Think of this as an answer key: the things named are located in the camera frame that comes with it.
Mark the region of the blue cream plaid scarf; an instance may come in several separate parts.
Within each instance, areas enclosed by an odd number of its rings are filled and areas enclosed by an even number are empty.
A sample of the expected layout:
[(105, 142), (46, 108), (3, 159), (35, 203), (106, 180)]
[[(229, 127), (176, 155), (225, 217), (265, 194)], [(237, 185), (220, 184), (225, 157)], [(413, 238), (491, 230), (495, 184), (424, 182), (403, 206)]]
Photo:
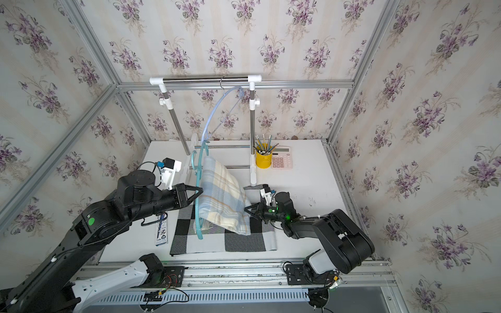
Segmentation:
[(250, 216), (245, 207), (250, 201), (237, 179), (219, 161), (205, 156), (200, 186), (203, 193), (196, 204), (200, 230), (218, 226), (237, 235), (251, 234)]

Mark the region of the teal plastic hanger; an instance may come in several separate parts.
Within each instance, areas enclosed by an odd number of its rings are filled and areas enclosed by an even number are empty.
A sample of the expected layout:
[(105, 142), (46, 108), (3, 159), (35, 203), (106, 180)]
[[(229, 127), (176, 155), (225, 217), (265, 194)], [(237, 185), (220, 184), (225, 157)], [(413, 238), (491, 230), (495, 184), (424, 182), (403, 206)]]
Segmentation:
[[(200, 140), (200, 147), (195, 148), (194, 151), (190, 155), (190, 165), (192, 166), (192, 169), (194, 170), (195, 177), (196, 177), (196, 187), (199, 187), (201, 189), (201, 178), (202, 178), (202, 172), (203, 172), (203, 166), (202, 166), (202, 161), (203, 161), (203, 154), (206, 154), (206, 156), (209, 155), (209, 148), (207, 146), (207, 140), (202, 137)], [(194, 214), (195, 214), (195, 231), (196, 235), (199, 240), (203, 239), (203, 234), (202, 234), (202, 219), (200, 218), (199, 215), (199, 198), (195, 199), (194, 202)]]

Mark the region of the black white checkered scarf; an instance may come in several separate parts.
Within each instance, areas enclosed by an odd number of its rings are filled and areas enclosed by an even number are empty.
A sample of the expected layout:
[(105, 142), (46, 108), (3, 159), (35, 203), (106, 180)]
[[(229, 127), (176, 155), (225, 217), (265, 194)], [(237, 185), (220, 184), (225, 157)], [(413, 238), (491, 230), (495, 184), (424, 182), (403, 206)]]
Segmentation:
[(216, 253), (216, 252), (267, 252), (278, 249), (275, 228), (256, 218), (250, 218), (250, 235), (233, 233), (220, 226), (210, 226), (202, 232), (200, 240), (196, 234), (193, 207), (182, 209), (177, 218), (170, 255)]

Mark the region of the light blue plastic hanger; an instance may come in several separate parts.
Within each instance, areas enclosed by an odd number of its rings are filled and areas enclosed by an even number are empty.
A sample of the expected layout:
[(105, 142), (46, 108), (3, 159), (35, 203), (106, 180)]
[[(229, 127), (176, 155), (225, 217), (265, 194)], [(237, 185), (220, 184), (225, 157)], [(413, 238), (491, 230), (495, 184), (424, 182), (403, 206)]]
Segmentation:
[(204, 125), (204, 127), (202, 129), (201, 139), (202, 139), (202, 137), (204, 137), (208, 142), (210, 140), (213, 132), (215, 130), (217, 130), (223, 124), (223, 122), (219, 120), (219, 115), (223, 111), (221, 106), (226, 102), (227, 98), (230, 95), (235, 95), (235, 94), (237, 95), (237, 100), (235, 101), (235, 103), (231, 109), (226, 110), (226, 113), (232, 113), (232, 110), (236, 107), (236, 105), (241, 102), (241, 100), (243, 99), (243, 95), (244, 95), (244, 88), (242, 88), (240, 86), (238, 86), (238, 87), (235, 86), (235, 87), (231, 87), (223, 92), (221, 97), (215, 103), (214, 107), (211, 109), (209, 116), (207, 117), (206, 124)]

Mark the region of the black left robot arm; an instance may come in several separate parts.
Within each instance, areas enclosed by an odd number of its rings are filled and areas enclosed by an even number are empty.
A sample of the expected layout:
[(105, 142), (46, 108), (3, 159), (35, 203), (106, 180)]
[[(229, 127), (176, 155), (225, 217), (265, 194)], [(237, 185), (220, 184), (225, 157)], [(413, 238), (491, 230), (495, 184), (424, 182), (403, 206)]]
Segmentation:
[(201, 187), (184, 183), (160, 190), (155, 180), (147, 170), (121, 177), (116, 190), (78, 215), (60, 244), (26, 280), (1, 291), (1, 311), (81, 310), (94, 289), (78, 289), (70, 279), (92, 256), (127, 232), (133, 222), (190, 206), (203, 193)]

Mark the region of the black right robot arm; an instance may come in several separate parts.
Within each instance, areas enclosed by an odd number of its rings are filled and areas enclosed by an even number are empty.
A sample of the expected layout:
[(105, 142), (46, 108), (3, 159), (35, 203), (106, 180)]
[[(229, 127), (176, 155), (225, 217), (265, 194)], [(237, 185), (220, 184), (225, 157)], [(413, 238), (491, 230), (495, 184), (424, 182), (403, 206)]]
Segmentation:
[(289, 238), (320, 241), (322, 248), (303, 261), (303, 272), (310, 279), (331, 271), (348, 274), (375, 253), (373, 242), (343, 210), (319, 216), (300, 215), (289, 192), (278, 192), (268, 200), (262, 196), (245, 212), (266, 224), (280, 223)]

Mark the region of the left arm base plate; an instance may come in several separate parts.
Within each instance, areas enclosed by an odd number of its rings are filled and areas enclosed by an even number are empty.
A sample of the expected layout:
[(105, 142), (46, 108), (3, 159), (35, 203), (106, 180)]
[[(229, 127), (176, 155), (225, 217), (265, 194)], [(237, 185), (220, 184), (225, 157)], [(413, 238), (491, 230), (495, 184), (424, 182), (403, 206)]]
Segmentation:
[(146, 281), (135, 288), (179, 288), (185, 274), (184, 266), (165, 266), (162, 272), (150, 274)]

